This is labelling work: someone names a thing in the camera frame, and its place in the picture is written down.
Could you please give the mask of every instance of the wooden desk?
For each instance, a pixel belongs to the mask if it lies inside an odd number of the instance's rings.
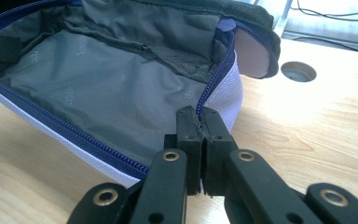
[[[309,83],[243,77],[232,132],[290,187],[329,182],[358,197],[358,53],[283,40],[280,64],[300,61]],[[0,105],[0,223],[64,223],[93,186],[111,181]],[[228,223],[223,198],[190,197],[187,223]]]

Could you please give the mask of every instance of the open bag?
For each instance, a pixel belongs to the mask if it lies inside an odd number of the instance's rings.
[[[42,0],[0,14],[0,102],[129,187],[176,111],[231,130],[240,74],[272,77],[280,39],[262,7],[203,0]]]

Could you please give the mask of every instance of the black cable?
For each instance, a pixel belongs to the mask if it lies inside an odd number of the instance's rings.
[[[310,39],[310,40],[322,41],[322,42],[326,42],[326,43],[329,43],[329,44],[341,46],[342,48],[350,49],[350,50],[353,50],[353,51],[358,52],[358,49],[354,49],[354,48],[349,47],[349,46],[344,45],[344,44],[340,44],[340,43],[337,43],[337,42],[334,42],[334,41],[330,41],[330,40],[326,40],[326,39],[322,39],[322,38],[317,38],[317,37],[301,36],[301,37],[294,38],[294,39],[292,39],[292,40],[301,40],[301,39]]]
[[[302,13],[306,14],[306,15],[310,15],[310,16],[322,16],[328,19],[332,19],[332,20],[338,20],[338,21],[358,21],[358,19],[345,19],[345,18],[340,18],[340,17],[348,17],[348,16],[354,16],[354,15],[358,15],[358,12],[355,13],[348,13],[348,14],[323,14],[320,12],[317,12],[315,10],[311,10],[311,9],[307,9],[307,8],[302,8],[300,6],[299,0],[297,0],[297,8],[293,8],[291,7],[292,10],[299,10]]]

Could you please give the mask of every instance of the gray fabric lining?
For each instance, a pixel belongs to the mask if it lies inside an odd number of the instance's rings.
[[[175,133],[176,111],[197,105],[226,53],[214,39],[220,18],[127,1],[104,11],[88,2],[86,14],[49,8],[3,29],[21,37],[23,50],[17,64],[0,69],[0,81],[150,165],[164,134]],[[101,15],[112,10],[119,16]]]

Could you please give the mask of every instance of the desk surface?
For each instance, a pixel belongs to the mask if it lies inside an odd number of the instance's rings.
[[[329,182],[358,197],[358,53],[283,40],[280,65],[300,61],[309,83],[281,73],[242,77],[232,132],[301,192]],[[64,223],[85,192],[109,180],[0,105],[0,223]],[[223,198],[189,197],[187,223],[228,223]]]

